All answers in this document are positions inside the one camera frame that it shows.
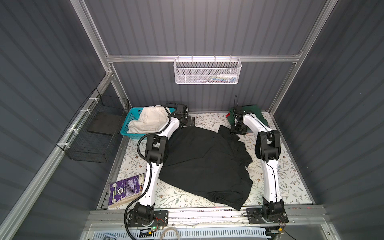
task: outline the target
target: dark green fabric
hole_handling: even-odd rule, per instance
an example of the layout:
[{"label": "dark green fabric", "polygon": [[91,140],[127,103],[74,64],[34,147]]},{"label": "dark green fabric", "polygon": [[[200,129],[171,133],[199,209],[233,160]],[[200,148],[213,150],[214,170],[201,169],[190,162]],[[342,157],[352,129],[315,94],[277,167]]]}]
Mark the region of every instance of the dark green fabric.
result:
[{"label": "dark green fabric", "polygon": [[[268,125],[268,122],[265,120],[265,118],[263,117],[263,114],[262,114],[262,111],[260,110],[260,108],[257,106],[257,105],[249,105],[249,106],[243,106],[243,110],[246,110],[246,111],[251,111],[254,115],[256,115],[256,117],[262,122],[264,123],[267,127],[269,127]],[[228,122],[231,124],[231,125],[234,125],[235,124],[235,118],[233,117],[233,108],[230,108],[229,109],[229,113],[231,115],[229,115],[227,117],[228,119]]]}]

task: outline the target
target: corrugated wall panel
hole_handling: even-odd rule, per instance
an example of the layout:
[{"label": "corrugated wall panel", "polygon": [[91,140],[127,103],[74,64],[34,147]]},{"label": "corrugated wall panel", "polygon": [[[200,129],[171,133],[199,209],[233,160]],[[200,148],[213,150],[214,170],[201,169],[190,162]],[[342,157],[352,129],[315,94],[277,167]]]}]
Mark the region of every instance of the corrugated wall panel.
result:
[{"label": "corrugated wall panel", "polygon": [[344,239],[384,227],[383,12],[384,1],[339,1],[275,114]]},{"label": "corrugated wall panel", "polygon": [[223,111],[257,104],[268,110],[291,63],[243,63],[238,84],[184,85],[175,83],[172,63],[114,63],[134,107],[184,103],[190,111]]},{"label": "corrugated wall panel", "polygon": [[290,55],[325,0],[86,0],[110,55]]},{"label": "corrugated wall panel", "polygon": [[[69,1],[0,1],[0,65],[2,222],[105,72]],[[110,167],[64,159],[14,239],[77,239]]]}]

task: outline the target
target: black wire mesh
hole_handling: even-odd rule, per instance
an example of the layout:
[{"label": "black wire mesh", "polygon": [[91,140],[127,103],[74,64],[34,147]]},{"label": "black wire mesh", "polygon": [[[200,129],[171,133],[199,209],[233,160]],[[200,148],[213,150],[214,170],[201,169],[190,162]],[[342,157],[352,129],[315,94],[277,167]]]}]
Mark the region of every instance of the black wire mesh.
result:
[{"label": "black wire mesh", "polygon": [[[129,104],[126,99],[99,95],[74,127],[76,130],[70,132],[66,143],[57,143],[57,145],[72,160],[101,163],[113,161],[123,137],[120,129],[129,110],[124,109],[122,103],[128,108]],[[120,116],[112,136],[87,130],[99,112]]]}]

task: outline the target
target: purple book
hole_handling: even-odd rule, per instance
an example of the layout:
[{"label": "purple book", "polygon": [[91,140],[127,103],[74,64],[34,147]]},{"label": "purple book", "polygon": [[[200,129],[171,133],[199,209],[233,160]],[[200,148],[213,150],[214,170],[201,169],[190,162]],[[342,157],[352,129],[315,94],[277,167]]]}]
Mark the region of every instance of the purple book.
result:
[{"label": "purple book", "polygon": [[134,197],[141,194],[143,191],[143,185],[144,174],[139,174],[137,176],[112,183],[109,186],[111,194],[109,195],[108,206],[115,207],[133,200]]}]

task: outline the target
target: floral pattern surface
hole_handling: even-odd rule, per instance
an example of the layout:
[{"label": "floral pattern surface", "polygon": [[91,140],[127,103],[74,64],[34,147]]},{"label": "floral pattern surface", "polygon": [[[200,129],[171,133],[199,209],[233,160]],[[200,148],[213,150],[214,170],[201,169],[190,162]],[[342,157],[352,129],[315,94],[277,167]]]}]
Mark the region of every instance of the floral pattern surface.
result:
[{"label": "floral pattern surface", "polygon": [[[225,113],[201,113],[190,115],[195,117],[196,127],[202,127],[215,132],[218,131],[220,125],[230,127],[230,124],[225,117]],[[269,126],[272,129],[276,129],[270,114],[263,113],[263,116],[268,121]],[[253,133],[239,136],[239,141],[245,143],[245,148],[253,160],[248,167],[248,172],[250,178],[253,180],[253,185],[244,205],[261,205],[264,194],[264,180],[260,160],[256,157],[254,152],[256,136]],[[136,152],[137,142],[138,140],[129,140],[117,180],[145,173],[146,162],[141,159]],[[146,141],[142,141],[140,146],[141,152],[144,152],[145,144]],[[283,142],[281,142],[278,174],[280,192],[285,204],[312,203]],[[155,208],[178,207],[227,207],[227,205],[211,202],[208,199],[183,191],[159,180],[156,189]],[[125,208],[126,204],[123,204],[114,209]]]}]

